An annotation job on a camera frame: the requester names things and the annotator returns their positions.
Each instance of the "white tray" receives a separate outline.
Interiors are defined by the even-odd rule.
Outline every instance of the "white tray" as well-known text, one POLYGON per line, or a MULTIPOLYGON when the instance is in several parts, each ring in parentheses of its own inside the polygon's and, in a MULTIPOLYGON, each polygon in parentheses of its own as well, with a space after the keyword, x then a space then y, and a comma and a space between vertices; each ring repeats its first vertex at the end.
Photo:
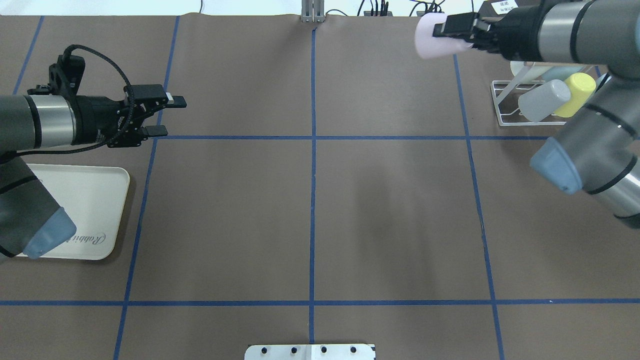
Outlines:
POLYGON ((75 236, 42 257, 106 258, 118 235, 129 190, 129 173, 119 167, 27 165, 77 226, 75 236))

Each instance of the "sticker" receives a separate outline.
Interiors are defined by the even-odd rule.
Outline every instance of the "sticker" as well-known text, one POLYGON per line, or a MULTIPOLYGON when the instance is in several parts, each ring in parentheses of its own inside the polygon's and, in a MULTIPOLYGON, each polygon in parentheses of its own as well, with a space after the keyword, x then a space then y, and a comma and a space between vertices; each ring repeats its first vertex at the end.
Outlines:
POLYGON ((491 3, 491 5, 493 6, 495 13, 498 15, 504 15, 518 7, 515 0, 498 1, 496 3, 491 3))

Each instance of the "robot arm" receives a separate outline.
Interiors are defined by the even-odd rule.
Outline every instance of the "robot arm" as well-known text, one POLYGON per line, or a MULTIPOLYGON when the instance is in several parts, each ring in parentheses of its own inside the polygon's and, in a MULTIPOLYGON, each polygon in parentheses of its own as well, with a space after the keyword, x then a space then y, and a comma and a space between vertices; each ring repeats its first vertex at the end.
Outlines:
POLYGON ((451 15, 433 36, 463 39, 507 60, 608 65, 611 80, 531 166, 565 193, 582 189, 640 228, 640 165, 627 149, 640 133, 640 2, 547 0, 501 19, 451 15))
POLYGON ((21 252, 39 258, 76 232, 20 156, 70 154, 103 145, 137 147, 150 137, 168 134, 164 126, 142 126, 145 119, 164 108, 186 106, 183 97, 172 97, 162 85, 131 85, 115 63, 81 45, 68 47, 49 67, 48 85, 38 85, 24 96, 0 96, 0 263, 21 252), (110 62, 127 83, 125 99, 77 95, 84 59, 71 55, 74 49, 110 62), (32 150, 91 143, 95 145, 67 151, 32 150))

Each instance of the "white label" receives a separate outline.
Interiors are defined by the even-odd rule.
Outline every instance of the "white label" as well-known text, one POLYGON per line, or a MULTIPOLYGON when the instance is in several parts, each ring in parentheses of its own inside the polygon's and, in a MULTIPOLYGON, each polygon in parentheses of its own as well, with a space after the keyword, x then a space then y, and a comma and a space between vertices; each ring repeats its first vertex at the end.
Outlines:
POLYGON ((498 15, 503 15, 510 12, 512 9, 517 8, 518 4, 516 4, 515 0, 504 0, 491 3, 491 6, 493 6, 493 9, 498 15))

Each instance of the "yellow cup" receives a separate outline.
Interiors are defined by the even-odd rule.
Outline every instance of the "yellow cup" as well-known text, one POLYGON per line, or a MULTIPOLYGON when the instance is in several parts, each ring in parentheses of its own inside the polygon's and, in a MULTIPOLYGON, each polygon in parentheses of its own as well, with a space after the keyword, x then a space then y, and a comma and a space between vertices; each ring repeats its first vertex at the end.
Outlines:
POLYGON ((596 81, 583 72, 576 72, 564 81, 571 90, 571 100, 560 106, 554 114, 559 117, 572 117, 596 90, 596 81))

